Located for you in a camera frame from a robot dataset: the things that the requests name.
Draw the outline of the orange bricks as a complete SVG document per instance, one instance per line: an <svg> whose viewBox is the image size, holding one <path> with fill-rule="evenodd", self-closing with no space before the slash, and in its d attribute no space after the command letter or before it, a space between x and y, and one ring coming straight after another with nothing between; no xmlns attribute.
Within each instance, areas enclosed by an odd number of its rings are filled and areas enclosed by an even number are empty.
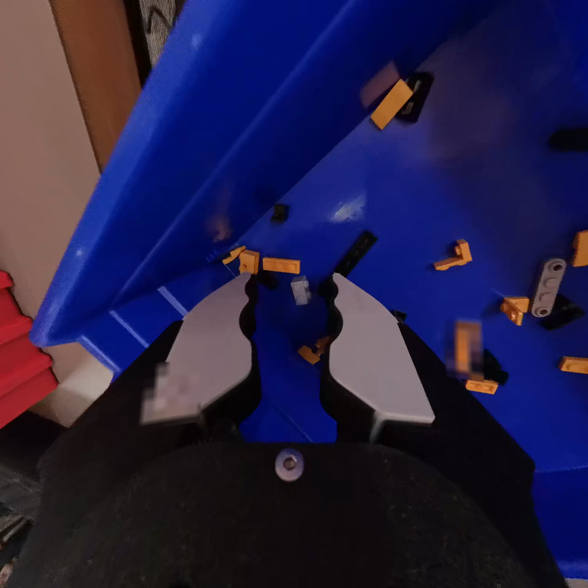
<svg viewBox="0 0 588 588"><path fill-rule="evenodd" d="M430 82L433 78L427 73L418 73L416 77L410 78L412 86L404 80L398 80L386 93L377 108L371 114L371 121L380 130L384 129L394 117L408 112L416 113L416 99L425 98L425 90L430 89ZM555 132L548 144L556 151L565 152L586 152L587 151L587 128L563 129ZM364 232L352 246L343 260L338 263L335 273L348 276L357 262L376 242L376 237L370 232ZM572 265L574 267L587 266L587 230L580 231L575 237L575 249ZM239 271L241 273L261 274L263 272L300 274L300 261L294 259L281 259L263 257L262 267L259 269L260 254L249 251L245 246L237 247L223 260L227 265L237 257L239 258ZM454 267L464 266L472 261L471 248L464 239L455 241L453 255L447 259L436 261L433 267L437 271L444 271ZM529 311L530 299L525 296L506 297L501 303L501 312L517 326L522 324L525 313ZM474 322L458 322L454 328L454 371L458 378L465 380L466 389L472 392L495 394L500 385L504 385L508 374L502 370L492 359L491 354L477 350L474 352L474 344L481 346L481 328ZM326 346L326 342L317 342L318 351L314 352L307 346L302 346L299 353L311 364L319 361L322 353L320 349ZM579 371L576 373L587 373L587 359L577 359Z"/></svg>

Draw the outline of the red plastic bin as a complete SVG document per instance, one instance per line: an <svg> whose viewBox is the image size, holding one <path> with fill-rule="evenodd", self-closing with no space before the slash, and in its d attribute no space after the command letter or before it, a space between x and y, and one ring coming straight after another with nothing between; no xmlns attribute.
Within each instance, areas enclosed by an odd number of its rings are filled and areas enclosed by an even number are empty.
<svg viewBox="0 0 588 588"><path fill-rule="evenodd" d="M11 276L1 271L1 428L53 392L53 360L29 338L32 319L12 293Z"/></svg>

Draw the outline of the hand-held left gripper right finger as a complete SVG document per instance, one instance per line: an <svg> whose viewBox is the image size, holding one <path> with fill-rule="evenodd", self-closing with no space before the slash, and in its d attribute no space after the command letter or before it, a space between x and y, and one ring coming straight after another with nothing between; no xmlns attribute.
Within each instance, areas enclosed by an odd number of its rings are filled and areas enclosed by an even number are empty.
<svg viewBox="0 0 588 588"><path fill-rule="evenodd" d="M378 440L386 426L430 427L435 414L386 307L341 273L322 284L327 344L320 404L337 440Z"/></svg>

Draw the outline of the blue plastic bin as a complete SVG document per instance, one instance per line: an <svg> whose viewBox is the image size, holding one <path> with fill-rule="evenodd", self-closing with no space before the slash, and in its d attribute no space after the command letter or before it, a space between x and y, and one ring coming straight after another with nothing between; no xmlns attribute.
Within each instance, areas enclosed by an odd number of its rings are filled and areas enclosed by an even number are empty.
<svg viewBox="0 0 588 588"><path fill-rule="evenodd" d="M349 278L440 358L480 320L509 379L475 398L532 458L541 529L587 578L587 267L555 330L499 309L587 229L587 1L185 1L40 306L32 341L116 376L232 278L239 243Z"/></svg>

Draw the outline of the light grey three-hole plate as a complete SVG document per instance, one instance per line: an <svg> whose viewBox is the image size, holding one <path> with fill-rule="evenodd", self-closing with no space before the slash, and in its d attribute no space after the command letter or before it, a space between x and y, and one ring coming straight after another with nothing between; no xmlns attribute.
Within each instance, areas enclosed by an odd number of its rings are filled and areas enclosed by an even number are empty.
<svg viewBox="0 0 588 588"><path fill-rule="evenodd" d="M535 318L545 318L551 314L566 269L567 262L562 258L550 258L544 262L530 307Z"/></svg>

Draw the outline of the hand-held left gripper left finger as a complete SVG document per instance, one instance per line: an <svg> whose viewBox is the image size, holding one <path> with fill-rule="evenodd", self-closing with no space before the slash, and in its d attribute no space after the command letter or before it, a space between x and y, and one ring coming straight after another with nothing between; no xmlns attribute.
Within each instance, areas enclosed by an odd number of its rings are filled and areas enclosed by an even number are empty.
<svg viewBox="0 0 588 588"><path fill-rule="evenodd" d="M243 273L199 302L184 318L166 360L165 420L236 425L262 399L256 329L257 280Z"/></svg>

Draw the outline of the black loose brick pieces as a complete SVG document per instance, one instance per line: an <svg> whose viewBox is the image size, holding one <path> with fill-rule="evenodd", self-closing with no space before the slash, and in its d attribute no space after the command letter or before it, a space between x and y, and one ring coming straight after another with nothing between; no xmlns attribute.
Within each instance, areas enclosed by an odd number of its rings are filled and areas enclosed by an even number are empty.
<svg viewBox="0 0 588 588"><path fill-rule="evenodd" d="M587 270L560 302L540 301L548 258L587 227L587 87L565 68L506 64L416 72L393 65L362 89L371 118L321 166L342 176L362 155L371 178L330 229L300 237L303 271L335 272L385 294L432 337L442 320L482 311L491 350L527 393L587 396L587 377L556 367L587 352Z"/></svg>

